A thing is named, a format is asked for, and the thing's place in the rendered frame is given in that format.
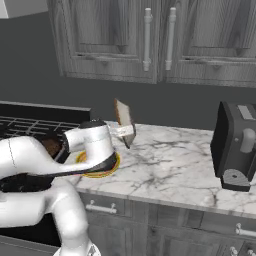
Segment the black hob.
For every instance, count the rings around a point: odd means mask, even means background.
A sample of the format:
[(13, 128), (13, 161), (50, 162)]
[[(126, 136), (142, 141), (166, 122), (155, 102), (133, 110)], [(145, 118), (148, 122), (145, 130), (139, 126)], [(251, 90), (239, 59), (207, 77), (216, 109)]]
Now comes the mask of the black hob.
[(65, 131), (90, 117), (90, 108), (0, 101), (0, 140), (17, 136), (62, 140)]

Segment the grey wall cupboard door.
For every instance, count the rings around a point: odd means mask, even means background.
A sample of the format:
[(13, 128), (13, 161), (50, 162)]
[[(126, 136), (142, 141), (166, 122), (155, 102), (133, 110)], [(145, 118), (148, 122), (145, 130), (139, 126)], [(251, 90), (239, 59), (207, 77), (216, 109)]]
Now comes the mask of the grey wall cupboard door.
[[(60, 74), (64, 77), (155, 83), (160, 0), (47, 0)], [(150, 60), (144, 60), (144, 15), (153, 16)]]
[(171, 0), (176, 8), (168, 83), (256, 88), (256, 0)]

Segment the grey base cupboard door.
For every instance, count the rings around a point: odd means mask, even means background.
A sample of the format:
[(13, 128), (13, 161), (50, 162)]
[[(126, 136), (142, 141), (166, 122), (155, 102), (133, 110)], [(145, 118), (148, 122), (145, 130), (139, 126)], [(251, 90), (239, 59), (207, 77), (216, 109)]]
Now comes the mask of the grey base cupboard door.
[(113, 215), (88, 213), (88, 234), (102, 256), (146, 256), (147, 226)]
[(230, 256), (232, 242), (220, 235), (184, 228), (150, 227), (147, 256)]

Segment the black coffee machine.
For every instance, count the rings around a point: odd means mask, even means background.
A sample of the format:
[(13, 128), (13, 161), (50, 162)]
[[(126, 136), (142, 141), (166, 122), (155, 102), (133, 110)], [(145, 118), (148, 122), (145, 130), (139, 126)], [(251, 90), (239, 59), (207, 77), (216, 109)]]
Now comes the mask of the black coffee machine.
[(222, 188), (248, 192), (256, 175), (256, 104), (221, 102), (210, 150)]

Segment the black oven front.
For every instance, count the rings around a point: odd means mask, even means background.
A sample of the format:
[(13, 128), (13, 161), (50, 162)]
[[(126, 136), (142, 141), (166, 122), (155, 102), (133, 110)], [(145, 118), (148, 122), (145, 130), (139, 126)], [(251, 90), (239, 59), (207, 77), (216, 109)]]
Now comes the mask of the black oven front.
[(0, 228), (0, 256), (53, 256), (59, 247), (51, 214), (34, 226)]

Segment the pale grey extractor hood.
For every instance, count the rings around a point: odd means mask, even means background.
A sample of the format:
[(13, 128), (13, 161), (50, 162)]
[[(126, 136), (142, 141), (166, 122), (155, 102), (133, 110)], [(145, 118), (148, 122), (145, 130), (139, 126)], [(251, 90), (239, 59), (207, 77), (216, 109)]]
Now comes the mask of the pale grey extractor hood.
[(47, 12), (46, 0), (0, 0), (0, 19)]

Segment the brown round thing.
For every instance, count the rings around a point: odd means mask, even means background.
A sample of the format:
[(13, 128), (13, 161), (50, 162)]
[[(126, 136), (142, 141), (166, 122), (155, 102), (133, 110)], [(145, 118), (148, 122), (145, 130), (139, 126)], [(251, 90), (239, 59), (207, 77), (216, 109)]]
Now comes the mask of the brown round thing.
[(62, 149), (61, 141), (57, 137), (46, 137), (41, 143), (52, 158), (55, 158)]

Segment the grey drawer front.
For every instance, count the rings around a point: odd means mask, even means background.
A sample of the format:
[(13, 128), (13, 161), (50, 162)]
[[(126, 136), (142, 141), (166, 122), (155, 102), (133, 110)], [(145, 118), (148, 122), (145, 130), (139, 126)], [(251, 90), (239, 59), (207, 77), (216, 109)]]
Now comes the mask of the grey drawer front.
[(125, 215), (125, 201), (123, 199), (96, 195), (96, 194), (88, 194), (88, 193), (81, 193), (80, 197), (85, 205), (88, 204), (91, 200), (94, 200), (97, 204), (102, 206), (108, 206), (111, 203), (115, 203), (117, 213), (114, 215), (120, 215), (120, 216)]
[(203, 214), (200, 228), (202, 230), (215, 232), (218, 234), (235, 236), (235, 228), (237, 223), (241, 223), (244, 230), (256, 232), (256, 219), (211, 212), (205, 212)]

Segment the grey fixed cupboard panel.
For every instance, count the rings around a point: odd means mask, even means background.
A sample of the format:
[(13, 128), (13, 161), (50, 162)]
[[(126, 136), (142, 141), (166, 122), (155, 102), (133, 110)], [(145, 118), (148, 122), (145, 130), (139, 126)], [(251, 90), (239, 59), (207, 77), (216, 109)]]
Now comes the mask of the grey fixed cupboard panel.
[(150, 204), (148, 224), (153, 228), (199, 229), (204, 213), (199, 210)]

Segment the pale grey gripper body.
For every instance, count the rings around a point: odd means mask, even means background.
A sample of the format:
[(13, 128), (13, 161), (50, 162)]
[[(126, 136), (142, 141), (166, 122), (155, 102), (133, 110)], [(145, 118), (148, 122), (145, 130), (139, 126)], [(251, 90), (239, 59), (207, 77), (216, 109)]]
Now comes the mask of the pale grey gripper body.
[(123, 139), (127, 148), (130, 148), (136, 137), (136, 127), (131, 118), (130, 108), (118, 99), (114, 100), (114, 108), (118, 121), (116, 135)]

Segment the yellow-rimmed plate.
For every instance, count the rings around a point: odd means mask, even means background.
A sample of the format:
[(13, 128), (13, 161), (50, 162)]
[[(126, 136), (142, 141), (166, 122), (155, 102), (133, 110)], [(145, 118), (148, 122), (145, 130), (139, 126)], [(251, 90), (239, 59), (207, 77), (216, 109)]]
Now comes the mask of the yellow-rimmed plate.
[[(86, 161), (86, 152), (82, 151), (76, 156), (76, 162), (80, 163), (80, 162), (85, 162), (85, 161)], [(114, 166), (112, 167), (111, 170), (85, 173), (84, 176), (87, 178), (107, 177), (107, 176), (113, 174), (119, 168), (119, 165), (120, 165), (120, 155), (116, 154), (116, 163), (114, 164)]]

